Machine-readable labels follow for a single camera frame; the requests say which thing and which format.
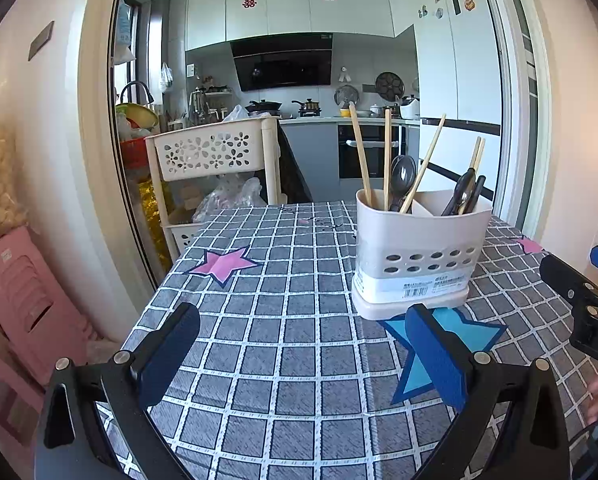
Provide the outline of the black range hood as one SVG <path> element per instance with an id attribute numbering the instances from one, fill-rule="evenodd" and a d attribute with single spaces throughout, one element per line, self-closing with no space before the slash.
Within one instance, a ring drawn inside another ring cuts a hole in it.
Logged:
<path id="1" fill-rule="evenodd" d="M 329 86 L 333 35 L 296 32 L 229 43 L 241 91 Z"/>

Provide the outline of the dark metal spoon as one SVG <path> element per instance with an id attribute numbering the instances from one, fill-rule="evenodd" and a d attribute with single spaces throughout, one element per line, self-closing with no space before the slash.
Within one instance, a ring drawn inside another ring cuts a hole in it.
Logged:
<path id="1" fill-rule="evenodd" d="M 442 216 L 455 216 L 458 214 L 459 207 L 465 202 L 471 185 L 474 184 L 475 174 L 476 171 L 474 171 L 474 168 L 469 167 L 465 174 L 459 177 L 458 181 L 456 182 L 452 197 L 442 211 Z"/>

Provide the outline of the white plastic utensil holder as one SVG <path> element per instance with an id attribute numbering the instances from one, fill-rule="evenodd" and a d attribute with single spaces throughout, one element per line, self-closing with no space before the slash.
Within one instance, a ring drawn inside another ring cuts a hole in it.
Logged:
<path id="1" fill-rule="evenodd" d="M 455 308 L 467 299 L 488 229 L 492 203 L 444 216 L 450 191 L 419 192 L 409 214 L 366 204 L 357 191 L 357 254 L 351 297 L 365 320 L 389 320 L 414 304 Z"/>

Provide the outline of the wooden chopstick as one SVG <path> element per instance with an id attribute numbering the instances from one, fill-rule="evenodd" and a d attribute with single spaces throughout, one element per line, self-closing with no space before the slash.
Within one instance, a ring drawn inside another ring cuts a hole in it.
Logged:
<path id="1" fill-rule="evenodd" d="M 433 140 L 431 140 L 429 146 L 428 146 L 428 151 L 426 153 L 425 158 L 423 159 L 423 162 L 421 163 L 421 166 L 419 166 L 419 170 L 417 173 L 417 176 L 415 178 L 415 181 L 410 189 L 410 192 L 407 193 L 407 195 L 405 196 L 403 203 L 399 209 L 399 213 L 400 214 L 407 214 L 412 207 L 415 195 L 417 193 L 418 190 L 418 186 L 421 184 L 421 180 L 423 180 L 424 174 L 427 170 L 428 164 L 430 162 L 431 156 L 433 156 L 433 152 L 435 151 L 435 148 L 437 146 L 437 143 L 439 141 L 440 138 L 440 134 L 441 131 L 443 129 L 443 126 L 445 124 L 445 119 L 447 119 L 447 115 L 443 114 L 442 117 L 440 118 L 440 122 L 438 127 L 436 128 L 436 132 L 433 135 Z"/>
<path id="2" fill-rule="evenodd" d="M 366 205 L 374 208 L 374 193 L 371 185 L 371 180 L 369 180 L 369 168 L 367 168 L 367 160 L 365 154 L 365 148 L 363 143 L 363 136 L 361 131 L 361 126 L 359 123 L 359 118 L 357 117 L 357 108 L 355 107 L 354 103 L 349 104 L 349 113 L 351 118 L 351 124 L 354 133 L 355 143 L 357 144 L 357 157 L 359 158 L 360 170 L 361 170 L 361 177 L 362 183 L 364 188 L 364 196 Z"/>
<path id="3" fill-rule="evenodd" d="M 477 158 L 479 155 L 481 143 L 482 143 L 482 137 L 477 136 L 476 142 L 474 142 L 474 151 L 472 151 L 469 168 L 476 168 L 476 162 L 477 162 Z"/>
<path id="4" fill-rule="evenodd" d="M 384 211 L 390 209 L 390 176 L 391 176 L 391 161 L 392 161 L 392 125 L 391 125 L 391 110 L 388 107 L 384 109 L 384 174 L 383 174 L 383 197 L 384 197 Z"/>
<path id="5" fill-rule="evenodd" d="M 462 205 L 460 205 L 459 210 L 458 210 L 459 214 L 463 214 L 463 209 L 465 208 L 465 204 L 466 204 L 468 197 L 472 191 L 472 188 L 474 187 L 474 184 L 476 183 L 476 180 L 478 177 L 478 170 L 479 170 L 480 162 L 481 162 L 483 151 L 484 151 L 484 146 L 485 146 L 485 138 L 482 138 L 479 155 L 478 155 L 477 162 L 476 162 L 476 168 L 471 168 L 472 179 L 471 179 L 470 183 L 468 184 L 467 191 L 464 193 L 464 199 L 463 199 Z"/>

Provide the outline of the black built-in oven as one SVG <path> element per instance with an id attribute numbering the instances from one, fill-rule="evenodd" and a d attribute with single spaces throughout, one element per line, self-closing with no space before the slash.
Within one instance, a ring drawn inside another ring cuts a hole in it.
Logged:
<path id="1" fill-rule="evenodd" d="M 361 136 L 365 151 L 367 172 L 369 177 L 381 178 L 384 174 L 385 162 L 385 126 L 361 122 Z M 340 124 L 338 133 L 338 166 L 339 178 L 342 180 L 361 179 L 361 166 L 357 154 L 357 138 L 351 124 Z M 407 128 L 391 127 L 390 159 L 405 155 L 407 151 Z"/>

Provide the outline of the white refrigerator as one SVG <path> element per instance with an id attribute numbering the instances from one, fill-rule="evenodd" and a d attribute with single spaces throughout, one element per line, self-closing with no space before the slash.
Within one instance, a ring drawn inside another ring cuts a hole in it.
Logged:
<path id="1" fill-rule="evenodd" d="M 484 141 L 479 174 L 492 200 L 500 171 L 500 55 L 488 0 L 389 0 L 393 29 L 415 39 L 421 189 L 451 190 Z"/>

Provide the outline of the grey checked tablecloth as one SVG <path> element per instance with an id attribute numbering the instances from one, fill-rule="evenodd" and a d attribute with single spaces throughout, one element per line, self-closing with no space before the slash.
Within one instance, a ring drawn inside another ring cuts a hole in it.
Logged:
<path id="1" fill-rule="evenodd" d="M 395 400 L 407 353 L 350 298 L 355 208 L 219 214 L 133 328 L 183 301 L 199 335 L 151 416 L 195 479 L 410 479 L 454 417 L 434 392 Z"/>

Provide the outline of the beige plastic storage rack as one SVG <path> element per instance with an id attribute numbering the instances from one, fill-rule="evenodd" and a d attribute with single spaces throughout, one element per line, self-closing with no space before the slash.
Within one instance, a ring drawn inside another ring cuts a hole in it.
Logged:
<path id="1" fill-rule="evenodd" d="M 168 211 L 165 182 L 218 177 L 223 174 L 264 172 L 267 202 L 285 204 L 279 159 L 278 119 L 262 116 L 216 122 L 145 138 L 151 183 L 160 226 L 172 260 L 177 260 L 199 230 L 200 224 L 184 218 L 184 211 Z"/>

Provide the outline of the white upper cabinets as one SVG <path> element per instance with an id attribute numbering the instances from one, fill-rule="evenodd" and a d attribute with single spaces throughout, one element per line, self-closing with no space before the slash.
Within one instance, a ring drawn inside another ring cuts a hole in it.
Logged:
<path id="1" fill-rule="evenodd" d="M 392 37 L 389 0 L 187 0 L 185 48 L 304 32 Z"/>

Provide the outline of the black wok on stove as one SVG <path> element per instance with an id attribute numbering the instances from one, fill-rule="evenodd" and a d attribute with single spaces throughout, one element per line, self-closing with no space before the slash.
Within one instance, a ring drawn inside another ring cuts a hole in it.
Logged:
<path id="1" fill-rule="evenodd" d="M 275 101 L 250 101 L 246 106 L 245 110 L 249 114 L 264 114 L 269 113 L 271 115 L 277 115 L 281 109 L 282 103 Z"/>

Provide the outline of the black handled spoon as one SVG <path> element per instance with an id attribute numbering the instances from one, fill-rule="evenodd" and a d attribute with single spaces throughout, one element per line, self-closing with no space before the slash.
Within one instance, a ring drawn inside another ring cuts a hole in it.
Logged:
<path id="1" fill-rule="evenodd" d="M 486 177 L 483 174 L 477 177 L 476 183 L 474 184 L 474 187 L 472 188 L 472 191 L 465 204 L 465 208 L 463 209 L 464 214 L 471 214 L 474 211 L 474 208 L 476 208 L 479 197 L 485 184 L 485 180 Z"/>

